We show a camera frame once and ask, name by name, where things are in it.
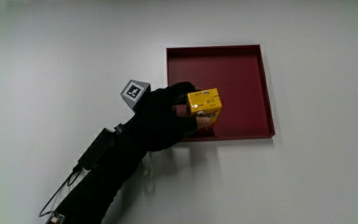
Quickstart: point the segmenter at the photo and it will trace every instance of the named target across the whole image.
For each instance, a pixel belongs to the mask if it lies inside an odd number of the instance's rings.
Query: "red tray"
[[[223,106],[213,131],[183,141],[275,135],[259,45],[168,48],[167,73],[168,85],[188,81],[204,90],[217,88]]]

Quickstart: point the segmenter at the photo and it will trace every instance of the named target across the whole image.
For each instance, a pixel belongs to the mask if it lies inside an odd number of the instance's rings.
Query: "wire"
[[[47,206],[49,205],[49,203],[52,201],[52,199],[56,196],[56,194],[63,188],[63,186],[65,185],[65,183],[67,183],[67,186],[71,186],[74,181],[77,179],[77,177],[80,175],[82,171],[82,167],[77,164],[74,168],[73,168],[73,172],[71,172],[71,174],[67,177],[67,179],[63,182],[63,184],[59,187],[59,189],[55,192],[55,194],[52,196],[52,198],[49,199],[48,203],[44,206],[44,208],[41,210],[41,212],[39,213],[38,217],[43,217],[44,215],[48,215],[51,214],[55,211],[49,211],[49,212],[45,212],[44,214],[42,214],[42,212],[47,208]],[[77,176],[74,178],[74,180],[70,183],[71,178],[73,177],[74,174],[77,174]]]

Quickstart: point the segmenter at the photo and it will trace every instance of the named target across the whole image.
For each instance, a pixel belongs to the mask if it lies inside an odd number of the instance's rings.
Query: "white background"
[[[129,79],[165,84],[166,46],[243,44],[264,46],[276,136],[155,153],[103,223],[358,223],[358,1],[152,0],[0,1],[0,223],[45,223],[132,116]]]

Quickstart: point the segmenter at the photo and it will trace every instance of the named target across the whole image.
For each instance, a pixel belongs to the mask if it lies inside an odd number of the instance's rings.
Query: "finger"
[[[212,120],[204,116],[198,116],[196,117],[196,120],[197,120],[197,128],[207,127],[212,124]]]

